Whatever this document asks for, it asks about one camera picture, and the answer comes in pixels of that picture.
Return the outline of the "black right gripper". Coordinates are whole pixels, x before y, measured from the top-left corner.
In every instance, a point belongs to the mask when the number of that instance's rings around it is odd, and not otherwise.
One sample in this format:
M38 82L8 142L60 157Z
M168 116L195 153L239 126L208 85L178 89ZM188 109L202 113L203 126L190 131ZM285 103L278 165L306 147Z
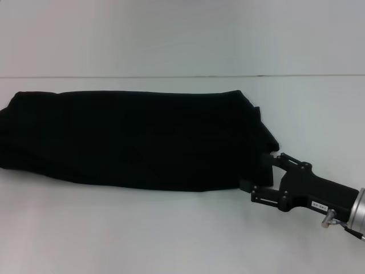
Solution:
M240 190L250 193L251 201L266 206L278 206L289 212L295 207L305 207L326 214L333 209L336 218L347 222L359 191L316 176L311 165L285 153L278 156L261 154L265 166L278 167L286 173L279 190L260 187L247 180L240 180Z

